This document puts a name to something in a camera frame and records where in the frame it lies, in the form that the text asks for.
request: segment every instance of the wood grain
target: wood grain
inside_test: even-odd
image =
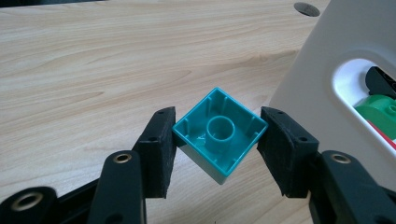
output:
[[[308,3],[321,12],[328,1]],[[151,115],[177,119],[214,87],[259,114],[318,18],[293,1],[110,0],[0,9],[0,201],[58,195],[132,148]],[[223,186],[180,150],[148,223],[311,223],[252,149]]]

